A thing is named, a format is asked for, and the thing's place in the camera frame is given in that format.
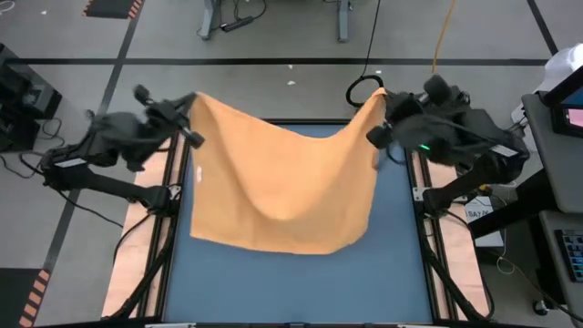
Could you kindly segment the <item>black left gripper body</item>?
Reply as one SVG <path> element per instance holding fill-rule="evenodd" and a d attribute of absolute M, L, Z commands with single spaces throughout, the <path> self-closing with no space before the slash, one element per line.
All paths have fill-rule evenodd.
<path fill-rule="evenodd" d="M 134 98 L 145 107 L 148 118 L 155 118 L 164 124 L 176 129 L 195 149 L 205 141 L 198 132 L 190 128 L 189 114 L 182 114 L 183 106 L 176 106 L 175 100 L 162 99 L 154 101 L 150 92 L 143 85 L 136 85 L 133 89 Z"/>

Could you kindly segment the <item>yellow orange waffle towel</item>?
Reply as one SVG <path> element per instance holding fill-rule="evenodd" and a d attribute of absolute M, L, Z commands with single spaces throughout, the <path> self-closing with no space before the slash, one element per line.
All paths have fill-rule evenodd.
<path fill-rule="evenodd" d="M 384 118 L 377 89 L 330 137 L 307 137 L 199 93 L 190 126 L 204 138 L 192 154 L 189 234 L 252 251 L 334 253 L 367 231 L 377 149 L 367 133 Z"/>

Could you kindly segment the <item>black desk support beam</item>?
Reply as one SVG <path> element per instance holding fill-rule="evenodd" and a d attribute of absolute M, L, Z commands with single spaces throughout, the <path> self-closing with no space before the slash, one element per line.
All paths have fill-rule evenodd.
<path fill-rule="evenodd" d="M 469 224 L 475 239 L 504 229 L 520 220 L 529 219 L 554 205 L 554 198 L 545 169 L 540 170 L 517 187 L 517 200 Z"/>

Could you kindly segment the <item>white labelled box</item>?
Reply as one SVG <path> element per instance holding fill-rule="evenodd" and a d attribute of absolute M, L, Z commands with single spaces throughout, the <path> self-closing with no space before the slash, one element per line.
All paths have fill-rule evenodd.
<path fill-rule="evenodd" d="M 464 206 L 465 215 L 468 222 L 473 222 L 494 210 L 500 208 L 500 205 L 490 197 L 476 196 Z M 504 241 L 499 231 L 492 232 L 486 236 L 476 238 L 476 246 L 479 248 L 503 248 Z"/>

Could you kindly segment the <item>black keyboard blue keys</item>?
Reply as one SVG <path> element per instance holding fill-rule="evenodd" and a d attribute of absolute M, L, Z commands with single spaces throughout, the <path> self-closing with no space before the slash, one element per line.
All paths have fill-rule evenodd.
<path fill-rule="evenodd" d="M 583 283 L 583 230 L 555 230 L 554 233 L 570 280 Z"/>

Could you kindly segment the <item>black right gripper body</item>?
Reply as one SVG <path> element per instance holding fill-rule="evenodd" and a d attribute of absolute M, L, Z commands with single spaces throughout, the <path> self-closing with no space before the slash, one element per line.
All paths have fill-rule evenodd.
<path fill-rule="evenodd" d="M 395 112 L 384 112 L 384 120 L 367 134 L 368 141 L 377 149 L 387 148 L 393 141 L 404 144 L 404 134 L 431 106 L 443 105 L 451 97 L 451 88 L 439 75 L 431 76 L 423 85 L 424 92 L 414 94 L 401 91 L 401 104 Z"/>

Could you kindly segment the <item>black power strip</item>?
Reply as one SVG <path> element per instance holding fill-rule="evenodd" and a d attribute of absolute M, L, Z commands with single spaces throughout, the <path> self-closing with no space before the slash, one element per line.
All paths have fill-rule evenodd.
<path fill-rule="evenodd" d="M 238 19 L 232 23 L 224 23 L 220 25 L 220 29 L 225 32 L 231 32 L 233 30 L 236 30 L 238 28 L 244 27 L 249 25 L 250 23 L 252 23 L 255 20 L 255 18 L 253 16 L 247 16 L 241 19 Z"/>

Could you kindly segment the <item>black equipment case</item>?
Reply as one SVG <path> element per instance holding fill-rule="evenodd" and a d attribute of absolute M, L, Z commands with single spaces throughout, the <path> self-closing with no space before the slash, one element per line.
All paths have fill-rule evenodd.
<path fill-rule="evenodd" d="M 51 119 L 62 95 L 0 43 L 0 104 L 34 119 Z"/>
<path fill-rule="evenodd" d="M 0 153 L 32 150 L 39 129 L 33 118 L 0 108 Z"/>

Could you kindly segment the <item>grey desk top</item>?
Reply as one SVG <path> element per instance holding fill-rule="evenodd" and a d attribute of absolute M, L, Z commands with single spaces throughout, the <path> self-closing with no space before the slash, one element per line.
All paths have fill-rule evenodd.
<path fill-rule="evenodd" d="M 521 101 L 558 208 L 583 214 L 583 138 L 555 133 L 539 94 L 526 94 Z"/>
<path fill-rule="evenodd" d="M 559 250 L 555 230 L 583 230 L 583 215 L 544 210 L 538 214 L 542 230 L 541 269 L 547 274 L 546 285 L 553 294 L 581 321 L 573 319 L 576 328 L 583 328 L 583 283 L 572 282 Z"/>

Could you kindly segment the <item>black mat orange striped edges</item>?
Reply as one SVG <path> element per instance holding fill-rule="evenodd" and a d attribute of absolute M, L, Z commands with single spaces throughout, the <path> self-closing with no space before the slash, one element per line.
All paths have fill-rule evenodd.
<path fill-rule="evenodd" d="M 0 328 L 32 328 L 50 278 L 46 269 L 0 268 Z"/>
<path fill-rule="evenodd" d="M 115 19 L 134 19 L 144 0 L 89 0 L 83 16 Z"/>

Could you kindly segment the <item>black framed screen device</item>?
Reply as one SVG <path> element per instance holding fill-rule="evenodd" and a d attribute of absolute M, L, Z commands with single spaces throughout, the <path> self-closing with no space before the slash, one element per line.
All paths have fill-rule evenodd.
<path fill-rule="evenodd" d="M 583 66 L 543 96 L 557 134 L 583 138 Z"/>

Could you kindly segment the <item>wooden table side board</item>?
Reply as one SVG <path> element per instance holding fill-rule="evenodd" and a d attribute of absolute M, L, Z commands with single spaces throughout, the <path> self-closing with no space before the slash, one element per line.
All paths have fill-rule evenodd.
<path fill-rule="evenodd" d="M 144 187 L 170 185 L 176 192 L 183 144 L 182 137 L 165 142 L 165 150 L 146 162 L 145 169 L 135 177 L 135 183 Z M 170 223 L 170 218 L 148 217 L 146 209 L 138 203 L 128 206 L 122 230 L 128 236 L 118 248 L 103 306 L 104 317 L 114 314 L 136 289 L 163 248 Z"/>
<path fill-rule="evenodd" d="M 408 152 L 416 187 L 443 187 L 456 179 L 453 167 L 447 167 L 423 159 L 417 153 Z M 490 312 L 490 302 L 478 267 L 474 240 L 465 226 L 465 208 L 454 204 L 437 220 L 425 220 L 426 237 L 456 287 L 483 316 Z"/>

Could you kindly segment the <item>white rounded object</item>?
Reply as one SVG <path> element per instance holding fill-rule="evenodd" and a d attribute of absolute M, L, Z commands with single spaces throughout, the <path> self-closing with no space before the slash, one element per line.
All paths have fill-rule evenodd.
<path fill-rule="evenodd" d="M 546 62 L 544 78 L 534 92 L 550 91 L 581 66 L 583 66 L 583 43 L 559 50 Z M 537 153 L 537 146 L 522 103 L 512 111 L 510 117 L 514 124 L 519 125 L 520 135 L 527 149 L 532 153 Z"/>

